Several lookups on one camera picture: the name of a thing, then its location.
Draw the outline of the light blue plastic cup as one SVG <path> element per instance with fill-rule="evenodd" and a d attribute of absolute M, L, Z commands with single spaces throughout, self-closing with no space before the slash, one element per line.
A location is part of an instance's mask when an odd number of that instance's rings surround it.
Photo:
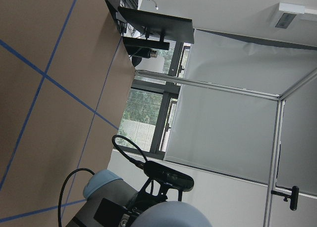
<path fill-rule="evenodd" d="M 144 211 L 133 227 L 210 227 L 206 216 L 194 206 L 180 201 L 167 201 Z"/>

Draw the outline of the black monitor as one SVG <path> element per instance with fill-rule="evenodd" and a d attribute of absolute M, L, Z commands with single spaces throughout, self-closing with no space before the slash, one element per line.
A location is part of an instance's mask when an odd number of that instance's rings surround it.
<path fill-rule="evenodd" d="M 118 12 L 141 33 L 148 32 L 176 42 L 194 43 L 194 28 L 191 19 L 125 7 L 118 7 Z"/>

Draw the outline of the aluminium frame post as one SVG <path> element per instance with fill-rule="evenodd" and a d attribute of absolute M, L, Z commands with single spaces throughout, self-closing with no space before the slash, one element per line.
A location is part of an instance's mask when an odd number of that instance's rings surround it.
<path fill-rule="evenodd" d="M 253 96 L 253 97 L 260 97 L 260 98 L 274 100 L 274 101 L 278 101 L 281 97 L 281 95 L 279 95 L 279 94 L 271 94 L 271 93 L 265 93 L 265 92 L 260 92 L 260 91 L 253 91 L 253 90 L 249 90 L 249 89 L 219 85 L 219 84 L 210 83 L 210 82 L 194 81 L 194 80 L 190 80 L 190 79 L 174 77 L 174 76 L 170 76 L 167 74 L 156 73 L 156 72 L 151 72 L 151 71 L 147 71 L 147 70 L 136 70 L 135 75 L 146 77 L 146 78 L 151 78 L 151 79 L 162 80 L 162 81 L 171 82 L 171 83 L 182 84 L 182 85 L 189 85 L 189 86 L 202 87 L 202 88 L 213 89 L 213 90 L 218 90 L 218 91 L 243 94 L 243 95 L 248 95 L 248 96 Z"/>

